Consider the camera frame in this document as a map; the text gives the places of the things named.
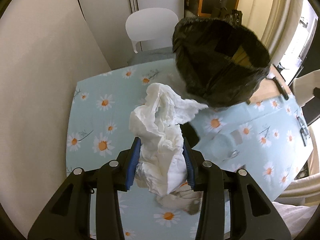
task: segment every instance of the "light blue tablecloth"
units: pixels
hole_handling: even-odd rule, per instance
[[[130,112],[144,103],[149,84],[167,84],[168,77],[175,75],[174,60],[167,59],[78,82],[68,127],[67,172],[76,167],[100,168],[129,149],[134,139],[128,129]],[[281,96],[249,106],[241,103],[205,109],[191,121],[200,136],[194,149],[222,169],[236,171],[244,166],[273,201],[293,181],[312,151],[311,139],[303,145],[296,116],[304,120],[293,95],[288,101]],[[154,198],[136,184],[129,192],[119,193],[126,238],[194,239],[199,214],[162,208]],[[94,235],[94,197],[91,225]]]

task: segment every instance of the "daisy flower print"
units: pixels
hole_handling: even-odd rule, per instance
[[[290,143],[290,144],[292,144],[292,143],[293,143],[293,140],[294,140],[294,137],[293,137],[293,135],[292,135],[292,132],[289,130],[289,131],[287,132],[287,142]]]
[[[124,233],[124,238],[125,239],[134,239],[134,237],[136,236],[134,231],[130,230],[130,229],[125,229],[123,231]]]
[[[153,218],[156,219],[156,222],[160,225],[165,225],[166,227],[171,227],[172,224],[177,224],[180,221],[180,211],[175,210],[166,210],[160,214],[154,214]]]
[[[142,81],[142,85],[148,85],[150,83],[150,78],[148,78],[147,76],[143,76],[141,78],[141,81]]]
[[[111,105],[114,103],[112,99],[112,95],[105,95],[104,97],[100,97],[101,100],[97,100],[97,108],[103,111],[111,108]]]
[[[207,132],[219,132],[226,125],[222,122],[222,117],[211,115],[206,118],[205,129]]]
[[[240,125],[239,130],[244,139],[250,139],[252,137],[252,126],[248,123]]]
[[[67,147],[69,147],[70,152],[75,152],[80,148],[80,140],[81,138],[78,133],[71,133],[71,135],[68,136]]]
[[[106,153],[109,155],[112,155],[111,150],[114,149],[113,146],[110,145],[111,141],[108,140],[108,137],[103,136],[102,133],[100,133],[100,138],[97,136],[94,137],[93,141],[93,151],[94,153],[99,152],[101,156],[106,156]]]
[[[289,105],[285,106],[285,111],[287,112],[288,115],[292,115],[291,108]]]
[[[129,67],[122,72],[122,76],[123,76],[123,78],[128,79],[128,78],[132,77],[132,75],[134,74],[135,71],[136,70],[133,67]]]
[[[117,130],[117,125],[111,121],[110,123],[108,123],[106,130],[107,130],[107,133],[113,134],[113,132]]]
[[[266,165],[263,166],[264,172],[263,176],[267,182],[271,182],[271,177],[274,175],[274,168],[272,162],[268,162]]]
[[[82,94],[81,94],[81,97],[80,97],[81,101],[86,101],[87,98],[88,98],[88,96],[89,96],[88,93],[82,93]]]
[[[280,108],[278,101],[275,100],[275,99],[272,99],[272,100],[270,101],[270,104],[271,104],[271,107],[272,107],[273,109],[279,109],[279,108]]]
[[[274,130],[272,131],[272,135],[273,135],[273,137],[276,138],[277,140],[278,140],[279,137],[280,137],[279,131],[278,131],[277,129],[274,129]]]
[[[257,102],[257,103],[254,105],[254,108],[255,108],[255,109],[258,109],[259,112],[263,111],[263,110],[264,110],[264,105],[262,104],[262,101],[261,101],[261,102]]]
[[[282,187],[287,185],[287,177],[288,177],[288,173],[286,171],[282,172],[281,174],[281,178],[280,178],[280,185]]]
[[[270,147],[271,146],[270,140],[264,134],[259,134],[258,140],[261,143],[262,147]]]

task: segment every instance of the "white tissue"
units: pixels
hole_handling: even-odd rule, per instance
[[[142,142],[135,176],[139,187],[147,187],[150,192],[165,196],[186,181],[179,124],[191,121],[204,108],[208,106],[181,99],[167,85],[149,85],[146,103],[131,112],[129,120],[130,131]]]

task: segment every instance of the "white chair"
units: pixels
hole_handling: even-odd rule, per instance
[[[139,41],[172,38],[178,21],[177,15],[165,8],[147,8],[131,14],[125,23],[125,29],[134,52],[138,53],[136,44]]]

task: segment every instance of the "black bag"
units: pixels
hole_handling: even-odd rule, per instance
[[[184,18],[175,27],[173,52],[187,92],[211,107],[248,100],[269,73],[270,56],[241,25],[214,18]]]

